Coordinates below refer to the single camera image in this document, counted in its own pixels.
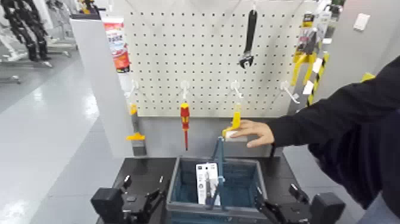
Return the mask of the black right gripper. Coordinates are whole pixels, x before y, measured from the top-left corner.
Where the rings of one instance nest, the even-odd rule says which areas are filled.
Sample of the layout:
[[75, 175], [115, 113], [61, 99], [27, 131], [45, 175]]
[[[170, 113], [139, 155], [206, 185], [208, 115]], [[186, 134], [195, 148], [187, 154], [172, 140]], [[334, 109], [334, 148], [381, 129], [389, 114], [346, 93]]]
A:
[[260, 187], [256, 187], [257, 195], [254, 198], [256, 209], [266, 216], [272, 223], [309, 224], [311, 220], [309, 197], [295, 184], [289, 187], [289, 193], [296, 199], [295, 203], [272, 204], [263, 197]]

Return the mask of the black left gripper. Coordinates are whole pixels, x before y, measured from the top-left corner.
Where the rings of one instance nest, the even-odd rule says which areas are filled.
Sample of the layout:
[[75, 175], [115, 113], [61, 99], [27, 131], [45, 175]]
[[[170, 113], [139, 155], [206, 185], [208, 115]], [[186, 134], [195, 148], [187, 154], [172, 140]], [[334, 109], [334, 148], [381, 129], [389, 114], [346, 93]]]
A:
[[[149, 223], [151, 219], [151, 210], [156, 208], [166, 195], [165, 178], [159, 178], [159, 188], [146, 195], [137, 196], [134, 201], [128, 201], [126, 209], [123, 209], [124, 223]], [[121, 190], [126, 194], [132, 184], [130, 175], [124, 178]]]

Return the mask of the person's bare hand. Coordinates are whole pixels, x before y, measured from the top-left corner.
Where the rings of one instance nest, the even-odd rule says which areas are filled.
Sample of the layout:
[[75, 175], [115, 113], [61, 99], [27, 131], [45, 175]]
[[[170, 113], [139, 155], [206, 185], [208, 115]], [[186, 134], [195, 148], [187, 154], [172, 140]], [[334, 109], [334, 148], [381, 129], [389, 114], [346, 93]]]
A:
[[236, 133], [230, 135], [231, 138], [240, 138], [244, 136], [256, 135], [258, 138], [249, 141], [248, 148], [260, 147], [262, 145], [274, 143], [274, 135], [266, 123], [254, 122], [251, 120], [242, 120]]

